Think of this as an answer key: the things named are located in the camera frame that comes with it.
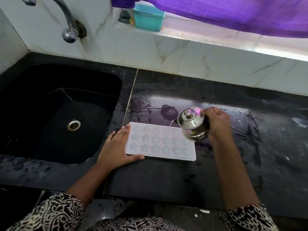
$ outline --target faucet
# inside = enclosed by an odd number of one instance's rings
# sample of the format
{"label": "faucet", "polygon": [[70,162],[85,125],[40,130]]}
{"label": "faucet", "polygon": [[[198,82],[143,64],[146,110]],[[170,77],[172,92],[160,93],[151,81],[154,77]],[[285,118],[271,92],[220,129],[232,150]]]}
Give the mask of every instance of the faucet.
{"label": "faucet", "polygon": [[[36,0],[22,0],[28,6],[36,6]],[[68,43],[74,43],[78,37],[87,36],[86,27],[79,20],[75,19],[69,7],[63,0],[54,0],[63,11],[68,28],[62,31],[62,38]]]}

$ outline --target white silicone mold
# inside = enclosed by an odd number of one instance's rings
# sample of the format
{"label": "white silicone mold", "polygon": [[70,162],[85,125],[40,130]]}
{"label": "white silicone mold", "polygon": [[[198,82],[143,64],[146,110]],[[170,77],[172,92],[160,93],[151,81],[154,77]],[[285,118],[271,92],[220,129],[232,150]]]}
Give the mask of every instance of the white silicone mold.
{"label": "white silicone mold", "polygon": [[130,122],[126,153],[169,159],[196,160],[195,143],[182,135],[178,127]]}

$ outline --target hand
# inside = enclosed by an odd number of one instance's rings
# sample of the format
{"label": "hand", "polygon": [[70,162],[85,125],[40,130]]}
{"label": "hand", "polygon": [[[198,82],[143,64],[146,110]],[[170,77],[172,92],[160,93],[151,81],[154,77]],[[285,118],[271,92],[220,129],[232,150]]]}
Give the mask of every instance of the hand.
{"label": "hand", "polygon": [[233,141],[231,133],[230,116],[216,107],[201,110],[201,113],[209,118],[209,141],[211,144],[220,141]]}
{"label": "hand", "polygon": [[117,133],[113,131],[106,139],[96,164],[113,170],[122,165],[144,159],[144,155],[126,155],[125,145],[131,125],[123,126]]}

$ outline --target black countertop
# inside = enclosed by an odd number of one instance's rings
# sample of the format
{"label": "black countertop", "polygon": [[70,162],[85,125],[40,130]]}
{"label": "black countertop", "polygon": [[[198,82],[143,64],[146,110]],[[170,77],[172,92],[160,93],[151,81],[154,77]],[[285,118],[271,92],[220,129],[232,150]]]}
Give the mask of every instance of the black countertop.
{"label": "black countertop", "polygon": [[[231,116],[247,172],[271,214],[308,218],[308,97],[139,70],[124,123],[168,126],[175,109],[192,105]],[[208,140],[195,144],[195,162],[146,157],[117,169],[105,195],[223,209],[213,149]]]}
{"label": "black countertop", "polygon": [[[30,66],[44,63],[77,66],[117,75],[122,80],[123,85],[106,137],[110,132],[121,128],[137,69],[74,58],[30,53],[1,74],[0,91]],[[86,75],[77,74],[76,78],[82,81],[82,76]],[[92,158],[78,164],[62,164],[0,154],[0,184],[65,191],[95,164],[98,154],[99,150]]]}
{"label": "black countertop", "polygon": [[[0,90],[26,68],[42,63],[95,69],[121,78],[123,87],[108,133],[119,129],[124,118],[125,124],[168,126],[178,111],[192,105],[224,109],[261,202],[273,215],[308,218],[308,97],[37,53],[3,73]],[[0,155],[0,184],[64,191],[95,163],[98,152],[86,162],[70,165]],[[197,142],[196,154],[195,162],[146,157],[125,165],[107,178],[104,195],[223,209],[210,143]]]}

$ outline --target purple curtain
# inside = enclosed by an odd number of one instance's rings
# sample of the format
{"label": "purple curtain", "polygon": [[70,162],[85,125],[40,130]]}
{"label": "purple curtain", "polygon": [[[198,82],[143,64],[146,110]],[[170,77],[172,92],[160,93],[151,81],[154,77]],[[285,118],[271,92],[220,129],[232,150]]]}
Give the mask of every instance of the purple curtain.
{"label": "purple curtain", "polygon": [[[111,0],[134,8],[135,1]],[[160,10],[233,30],[308,38],[308,0],[146,0]]]}

